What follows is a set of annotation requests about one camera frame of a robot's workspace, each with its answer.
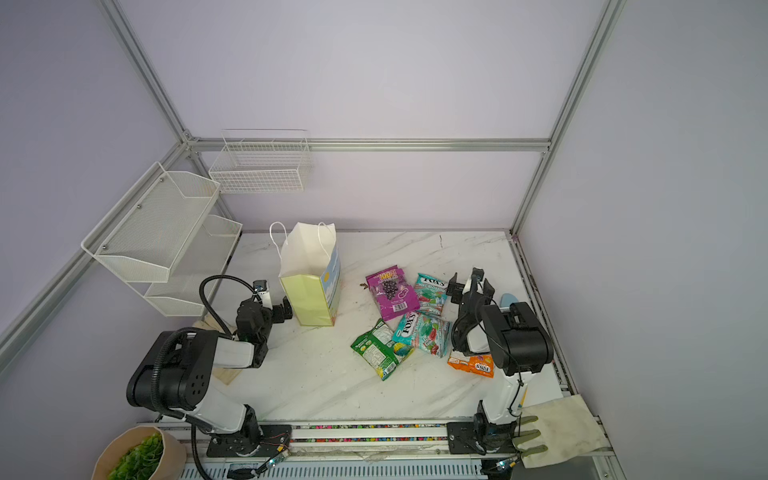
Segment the white paper gift bag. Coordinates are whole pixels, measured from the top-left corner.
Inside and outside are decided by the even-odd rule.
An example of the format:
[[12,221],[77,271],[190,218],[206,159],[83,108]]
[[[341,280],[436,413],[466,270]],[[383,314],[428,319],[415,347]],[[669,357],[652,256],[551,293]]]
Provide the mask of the white paper gift bag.
[[269,226],[280,260],[278,275],[294,315],[303,326],[332,327],[340,301],[341,261],[333,223],[298,222],[291,231]]

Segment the purple grape candy bag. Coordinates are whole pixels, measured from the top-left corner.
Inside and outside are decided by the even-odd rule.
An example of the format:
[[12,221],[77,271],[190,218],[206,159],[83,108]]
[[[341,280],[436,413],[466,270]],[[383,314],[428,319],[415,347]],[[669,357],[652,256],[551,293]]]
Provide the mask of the purple grape candy bag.
[[399,266],[368,275],[365,280],[383,321],[396,320],[419,309],[415,288],[407,282],[405,272]]

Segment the teal Fox's candy bag front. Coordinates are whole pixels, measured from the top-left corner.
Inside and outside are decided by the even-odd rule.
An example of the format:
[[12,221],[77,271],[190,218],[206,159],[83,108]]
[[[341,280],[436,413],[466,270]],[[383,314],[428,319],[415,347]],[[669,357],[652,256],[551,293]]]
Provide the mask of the teal Fox's candy bag front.
[[395,329],[392,339],[410,349],[420,349],[442,358],[447,352],[451,324],[441,318],[418,311],[404,315]]

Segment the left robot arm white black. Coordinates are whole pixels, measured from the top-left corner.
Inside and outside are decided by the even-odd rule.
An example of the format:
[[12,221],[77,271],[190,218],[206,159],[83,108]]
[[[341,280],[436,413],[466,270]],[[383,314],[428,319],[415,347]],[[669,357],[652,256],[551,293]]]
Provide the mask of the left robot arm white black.
[[[207,286],[220,280],[240,284],[249,292],[236,310],[234,328],[226,325],[206,294]],[[285,454],[292,427],[261,425],[252,406],[214,384],[214,370],[261,367],[272,327],[293,318],[289,299],[273,302],[267,281],[248,282],[227,274],[204,278],[198,293],[219,328],[161,332],[128,382],[128,403],[188,423],[195,433],[209,438],[209,458]]]

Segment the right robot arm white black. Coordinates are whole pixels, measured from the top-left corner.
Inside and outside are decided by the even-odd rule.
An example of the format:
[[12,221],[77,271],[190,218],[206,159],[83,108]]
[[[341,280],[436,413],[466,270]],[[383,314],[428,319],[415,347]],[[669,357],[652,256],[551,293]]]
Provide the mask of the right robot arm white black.
[[493,299],[495,289],[482,269],[469,279],[448,282],[447,296],[458,306],[450,330],[453,351],[464,356],[488,355],[501,375],[494,389],[478,401],[468,422],[447,424],[452,454],[516,453],[522,426],[534,421],[523,414],[528,387],[554,359],[554,346],[529,304]]

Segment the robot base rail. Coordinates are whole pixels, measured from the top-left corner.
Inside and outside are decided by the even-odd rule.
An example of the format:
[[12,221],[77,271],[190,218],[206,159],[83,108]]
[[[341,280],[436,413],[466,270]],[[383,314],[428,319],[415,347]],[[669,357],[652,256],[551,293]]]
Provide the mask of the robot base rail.
[[265,423],[264,443],[192,435],[180,422],[159,422],[187,450],[183,479],[614,479],[605,451],[562,464],[527,468],[514,451],[481,455],[440,421],[378,424]]

